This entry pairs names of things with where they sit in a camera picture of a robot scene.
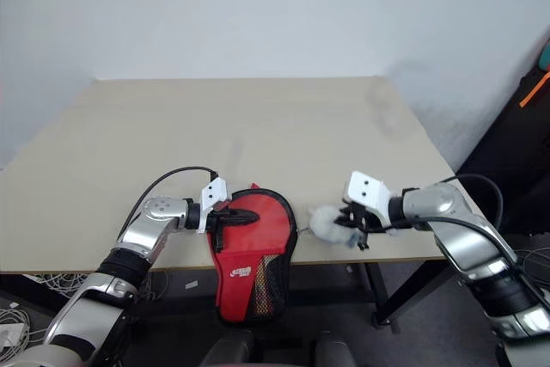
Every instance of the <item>mesh pocket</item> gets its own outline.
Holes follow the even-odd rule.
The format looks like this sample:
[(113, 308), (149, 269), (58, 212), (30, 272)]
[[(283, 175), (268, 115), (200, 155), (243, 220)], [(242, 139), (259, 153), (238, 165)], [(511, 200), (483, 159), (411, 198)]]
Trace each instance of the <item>mesh pocket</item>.
[(265, 255), (258, 266), (252, 300), (247, 310), (247, 319), (268, 320), (280, 314), (286, 303), (285, 283), (282, 277), (283, 255)]

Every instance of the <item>wooden table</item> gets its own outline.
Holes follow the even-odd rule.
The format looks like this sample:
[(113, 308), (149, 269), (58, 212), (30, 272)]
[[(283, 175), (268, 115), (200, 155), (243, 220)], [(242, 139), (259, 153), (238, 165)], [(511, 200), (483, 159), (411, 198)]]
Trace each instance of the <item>wooden table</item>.
[[(89, 272), (139, 194), (172, 168), (205, 165), (233, 189), (283, 194), (298, 228), (339, 205), (352, 170), (396, 192), (452, 175), (394, 86), (381, 77), (104, 81), (85, 90), (0, 175), (0, 271)], [(198, 198), (205, 173), (154, 194)], [(437, 260), (430, 233), (371, 235), (370, 249), (300, 234), (296, 264)], [(174, 234), (156, 268), (205, 268), (203, 235)]]

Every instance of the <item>orange object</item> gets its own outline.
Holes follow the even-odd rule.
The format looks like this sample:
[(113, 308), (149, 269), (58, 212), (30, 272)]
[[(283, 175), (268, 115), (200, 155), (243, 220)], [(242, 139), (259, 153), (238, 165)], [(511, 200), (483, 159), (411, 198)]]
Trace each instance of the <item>orange object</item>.
[(529, 103), (529, 101), (535, 96), (535, 94), (541, 90), (542, 86), (546, 83), (546, 81), (550, 79), (550, 72), (547, 72), (545, 76), (542, 77), (542, 79), (535, 85), (534, 88), (531, 89), (531, 91), (525, 96), (521, 102), (519, 102), (519, 107), (525, 107)]

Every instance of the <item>black cable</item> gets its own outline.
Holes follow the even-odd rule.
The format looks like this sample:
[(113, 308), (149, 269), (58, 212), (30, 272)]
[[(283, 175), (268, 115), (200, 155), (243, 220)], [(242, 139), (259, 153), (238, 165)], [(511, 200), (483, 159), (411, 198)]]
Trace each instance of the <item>black cable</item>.
[(182, 167), (173, 169), (170, 172), (167, 172), (160, 178), (157, 178), (149, 187), (144, 191), (144, 193), (141, 194), (141, 196), (137, 199), (136, 204), (131, 208), (130, 213), (128, 214), (128, 217), (126, 218), (124, 224), (122, 225), (122, 229), (119, 232), (119, 236), (122, 235), (124, 231), (126, 231), (126, 228), (128, 228), (128, 225), (130, 225), (130, 222), (138, 210), (139, 206), (142, 202), (144, 202), (145, 197), (151, 192), (151, 190), (156, 187), (161, 181), (167, 179), (170, 175), (177, 174), (178, 172), (184, 172), (184, 171), (206, 171), (210, 172), (210, 181), (213, 181), (217, 178), (217, 172), (213, 169), (207, 168), (207, 167)]
[(532, 277), (532, 279), (539, 286), (544, 285), (546, 288), (550, 286), (550, 283), (548, 281), (546, 281), (545, 279), (541, 279), (541, 278), (537, 278), (537, 277)]
[(454, 223), (456, 225), (461, 225), (462, 227), (469, 228), (475, 231), (476, 233), (484, 236), (503, 255), (504, 259), (508, 262), (509, 268), (516, 273), (516, 275), (518, 276), (520, 281), (523, 283), (523, 285), (539, 300), (542, 307), (544, 307), (545, 310), (548, 312), (548, 314), (550, 314), (550, 303), (546, 300), (541, 290), (531, 283), (531, 280), (527, 277), (527, 275), (525, 274), (525, 271), (512, 259), (511, 255), (504, 248), (504, 246), (499, 242), (497, 242), (489, 234), (487, 234), (487, 232), (484, 229), (482, 229), (481, 227), (479, 227), (474, 223), (469, 223), (468, 221), (463, 221), (461, 219), (450, 218), (450, 217), (415, 217), (411, 219), (404, 219), (401, 221), (397, 221), (395, 223), (392, 223), (391, 225), (381, 227), (377, 230), (383, 229), (385, 231), (387, 229), (396, 228), (396, 226), (402, 226), (407, 224), (413, 226), (416, 223), (429, 223), (429, 222)]
[(482, 180), (486, 184), (488, 184), (489, 187), (491, 187), (491, 189), (495, 192), (495, 195), (497, 196), (497, 212), (495, 214), (495, 220), (492, 226), (495, 227), (496, 231), (499, 231), (500, 224), (502, 223), (502, 216), (504, 214), (504, 197), (502, 196), (502, 192), (500, 191), (498, 185), (495, 183), (494, 180), (491, 180), (490, 178), (487, 178), (486, 176), (481, 174), (458, 174), (455, 176), (451, 176), (446, 180), (442, 180), (441, 182), (451, 182), (452, 180), (461, 180), (463, 178), (475, 178), (476, 180)]

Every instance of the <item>white wall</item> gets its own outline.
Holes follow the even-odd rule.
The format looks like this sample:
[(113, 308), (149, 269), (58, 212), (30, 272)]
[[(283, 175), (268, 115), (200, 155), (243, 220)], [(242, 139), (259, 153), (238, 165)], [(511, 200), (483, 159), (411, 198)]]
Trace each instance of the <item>white wall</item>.
[(456, 168), (549, 28), (547, 0), (0, 0), (0, 164), (94, 78), (382, 74)]

